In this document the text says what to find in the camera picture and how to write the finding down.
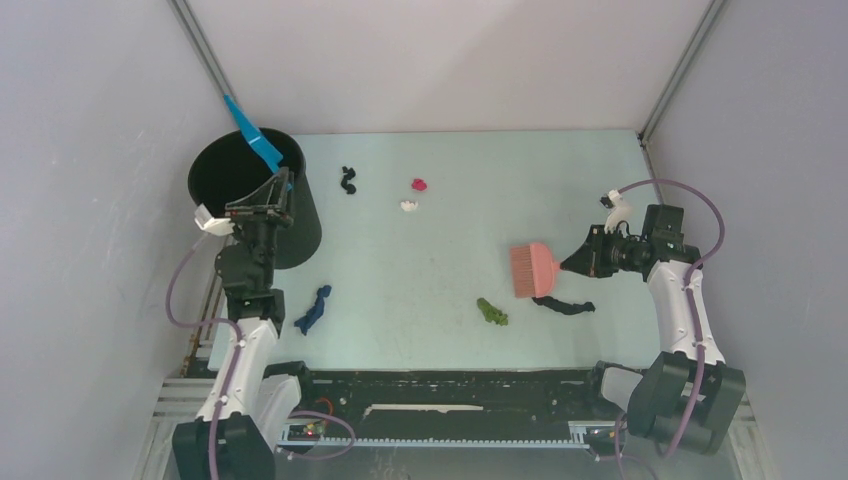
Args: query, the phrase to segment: white wall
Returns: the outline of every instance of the white wall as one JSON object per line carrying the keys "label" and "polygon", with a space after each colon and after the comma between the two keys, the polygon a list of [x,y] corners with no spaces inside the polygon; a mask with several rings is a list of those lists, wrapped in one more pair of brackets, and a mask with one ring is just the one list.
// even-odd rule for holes
{"label": "white wall", "polygon": [[709,0],[193,0],[291,133],[641,129]]}
{"label": "white wall", "polygon": [[6,3],[0,478],[129,478],[186,349],[188,166],[231,123],[164,0]]}
{"label": "white wall", "polygon": [[[659,175],[725,214],[705,300],[787,480],[848,465],[846,22],[844,0],[729,2],[651,144]],[[710,245],[708,211],[667,193]]]}

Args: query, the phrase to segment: blue tool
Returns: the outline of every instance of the blue tool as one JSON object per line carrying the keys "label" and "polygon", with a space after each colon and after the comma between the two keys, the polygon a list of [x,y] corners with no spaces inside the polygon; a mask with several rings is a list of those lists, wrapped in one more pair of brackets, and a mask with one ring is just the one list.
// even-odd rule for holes
{"label": "blue tool", "polygon": [[294,326],[300,329],[300,333],[306,335],[312,325],[315,325],[315,322],[324,315],[324,299],[330,296],[330,290],[332,290],[332,287],[329,285],[319,288],[315,305],[306,311],[306,315],[294,322]]}
{"label": "blue tool", "polygon": [[227,102],[227,107],[233,114],[233,119],[241,130],[242,136],[247,140],[247,144],[268,164],[272,174],[277,173],[280,170],[280,161],[283,159],[283,154],[271,145],[271,142],[265,138],[265,135],[262,135],[262,132],[255,125],[250,123],[250,120],[229,95],[224,95],[224,101]]}

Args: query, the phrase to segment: black trash bin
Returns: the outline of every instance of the black trash bin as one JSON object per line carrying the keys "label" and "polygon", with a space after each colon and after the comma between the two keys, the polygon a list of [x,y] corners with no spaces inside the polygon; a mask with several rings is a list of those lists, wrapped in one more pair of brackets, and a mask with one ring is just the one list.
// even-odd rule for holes
{"label": "black trash bin", "polygon": [[[262,134],[283,154],[281,167],[294,174],[294,224],[277,233],[278,269],[309,260],[321,244],[321,222],[306,180],[306,163],[300,145],[283,132],[261,128]],[[200,152],[188,172],[188,192],[197,205],[206,205],[215,217],[224,206],[259,188],[271,177],[268,165],[245,141],[241,132],[224,135]]]}

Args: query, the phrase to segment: white table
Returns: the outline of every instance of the white table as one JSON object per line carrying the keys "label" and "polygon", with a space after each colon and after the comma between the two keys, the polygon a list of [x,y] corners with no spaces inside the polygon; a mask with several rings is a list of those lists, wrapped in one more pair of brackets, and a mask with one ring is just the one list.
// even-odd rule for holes
{"label": "white table", "polygon": [[[287,319],[272,361],[313,369],[510,369],[590,367],[598,360],[648,366],[659,351],[650,294],[637,273],[608,279],[571,273],[553,296],[592,301],[566,317],[516,299],[509,247],[547,243],[559,259],[589,225],[603,223],[598,199],[648,177],[629,131],[306,135],[296,137],[324,236],[305,264],[277,271]],[[339,186],[354,167],[355,195]],[[429,189],[410,187],[416,177]],[[402,200],[417,200],[405,213]],[[641,229],[654,191],[628,192],[631,229]],[[301,335],[293,326],[332,285],[324,316]],[[509,325],[484,321],[484,297]],[[209,361],[218,369],[226,336]]]}

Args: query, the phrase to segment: pink brush head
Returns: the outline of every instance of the pink brush head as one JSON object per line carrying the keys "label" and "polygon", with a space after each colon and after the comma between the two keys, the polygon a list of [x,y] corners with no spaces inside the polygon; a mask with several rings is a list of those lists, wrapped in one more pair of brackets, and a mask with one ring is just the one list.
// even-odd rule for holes
{"label": "pink brush head", "polygon": [[543,243],[531,243],[509,249],[512,286],[517,298],[544,297],[553,291],[559,263]]}

